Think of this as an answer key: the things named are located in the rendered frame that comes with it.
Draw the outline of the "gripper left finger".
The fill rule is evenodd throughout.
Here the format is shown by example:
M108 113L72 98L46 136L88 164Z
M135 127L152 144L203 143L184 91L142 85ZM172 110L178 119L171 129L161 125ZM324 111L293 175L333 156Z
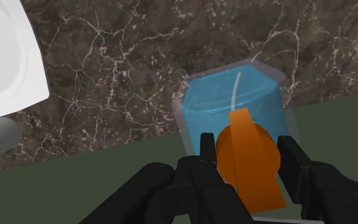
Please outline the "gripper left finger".
M191 224L254 224L216 165L214 135L203 133L198 156L145 165L80 224L172 224L182 214Z

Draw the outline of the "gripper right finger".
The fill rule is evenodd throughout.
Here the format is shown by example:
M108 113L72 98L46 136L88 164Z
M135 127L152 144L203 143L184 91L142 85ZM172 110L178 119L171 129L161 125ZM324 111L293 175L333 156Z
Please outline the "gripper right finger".
M279 176L301 217L325 224L358 224L358 181L335 166L312 161L291 136L279 136Z

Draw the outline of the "blue soap dispenser orange pump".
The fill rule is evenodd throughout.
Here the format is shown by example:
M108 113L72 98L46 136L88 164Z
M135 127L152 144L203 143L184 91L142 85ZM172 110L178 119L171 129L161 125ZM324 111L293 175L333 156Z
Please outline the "blue soap dispenser orange pump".
M217 169L251 214L286 207L276 145L288 134L280 93L285 78L246 59L191 75L172 105L189 154L200 154L202 133L214 135Z

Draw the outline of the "white sink basin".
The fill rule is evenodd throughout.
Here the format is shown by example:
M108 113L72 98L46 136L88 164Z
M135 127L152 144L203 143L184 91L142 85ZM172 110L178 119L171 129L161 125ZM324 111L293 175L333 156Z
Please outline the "white sink basin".
M0 0L0 117L50 95L34 30L20 0Z

